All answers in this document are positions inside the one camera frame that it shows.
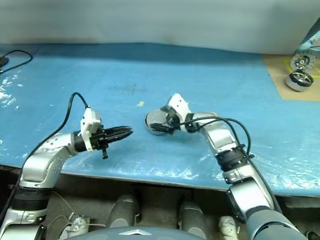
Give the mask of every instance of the wrinkled plastic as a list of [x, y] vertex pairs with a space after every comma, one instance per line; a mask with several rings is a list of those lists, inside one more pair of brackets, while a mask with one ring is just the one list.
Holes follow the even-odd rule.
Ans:
[[[226, 189], [202, 135], [156, 136], [145, 129], [146, 114], [179, 92], [191, 111], [216, 112], [245, 124], [254, 161], [277, 194], [320, 196], [319, 103], [282, 100], [260, 55], [156, 44], [23, 49], [28, 48], [37, 51], [34, 60], [1, 75], [1, 164], [21, 167], [61, 124], [77, 91], [100, 112], [105, 128], [131, 126], [134, 133], [111, 143], [106, 160], [99, 151], [69, 159], [64, 173]], [[63, 133], [79, 130], [83, 113], [76, 99]]]

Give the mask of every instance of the plastic sheet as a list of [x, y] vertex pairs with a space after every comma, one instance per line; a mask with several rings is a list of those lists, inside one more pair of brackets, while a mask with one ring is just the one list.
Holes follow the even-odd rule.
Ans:
[[[110, 144], [109, 159], [102, 160], [101, 152], [81, 153], [65, 163], [64, 173], [225, 189], [203, 136], [156, 136], [145, 129], [145, 115], [179, 92], [192, 111], [216, 112], [246, 125], [255, 162], [277, 194], [320, 196], [320, 105], [282, 100], [262, 56], [157, 44], [28, 48], [37, 50], [34, 60], [1, 75], [1, 164], [22, 166], [61, 124], [77, 91], [100, 112], [105, 127], [129, 125], [134, 133]], [[75, 101], [64, 133], [80, 129], [83, 111]]]

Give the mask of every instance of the round metal object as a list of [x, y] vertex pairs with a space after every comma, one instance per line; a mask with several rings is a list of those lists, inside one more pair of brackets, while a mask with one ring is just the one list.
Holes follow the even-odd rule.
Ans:
[[151, 124], [165, 124], [167, 122], [166, 119], [167, 113], [164, 111], [161, 111], [160, 109], [155, 109], [151, 112], [149, 112], [144, 120], [146, 129], [154, 135], [164, 135], [167, 132], [157, 131], [150, 127]]
[[306, 72], [297, 70], [292, 72], [285, 80], [285, 84], [293, 90], [303, 92], [307, 90], [314, 79]]
[[311, 52], [300, 51], [291, 59], [291, 68], [293, 71], [302, 70], [306, 72], [315, 65], [315, 62], [316, 57]]

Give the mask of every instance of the table surface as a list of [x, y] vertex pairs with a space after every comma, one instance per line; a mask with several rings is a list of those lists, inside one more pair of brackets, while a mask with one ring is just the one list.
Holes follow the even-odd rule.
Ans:
[[[226, 189], [202, 135], [156, 136], [145, 129], [145, 115], [180, 93], [193, 112], [216, 112], [245, 124], [256, 165], [276, 194], [320, 196], [320, 103], [281, 99], [260, 54], [142, 43], [2, 44], [0, 53], [17, 48], [34, 59], [1, 75], [2, 165], [21, 167], [61, 124], [70, 95], [80, 92], [105, 127], [127, 125], [134, 133], [110, 144], [109, 159], [102, 160], [100, 151], [80, 153], [63, 173]], [[10, 65], [25, 59], [13, 53]], [[61, 132], [79, 130], [83, 113], [77, 99]]]

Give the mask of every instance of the blue tablecloth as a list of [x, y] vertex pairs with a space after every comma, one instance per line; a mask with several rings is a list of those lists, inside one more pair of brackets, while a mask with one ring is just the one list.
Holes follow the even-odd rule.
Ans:
[[[159, 44], [0, 45], [0, 53], [14, 48], [30, 51], [34, 60], [1, 75], [2, 165], [21, 167], [61, 124], [77, 91], [105, 127], [128, 125], [134, 134], [110, 144], [109, 159], [101, 152], [69, 159], [64, 173], [225, 189], [202, 135], [155, 136], [145, 129], [145, 115], [180, 93], [194, 112], [246, 125], [255, 162], [276, 194], [320, 196], [320, 104], [281, 99], [260, 54]], [[13, 53], [10, 64], [25, 59]], [[61, 132], [79, 130], [83, 113], [76, 100]]]

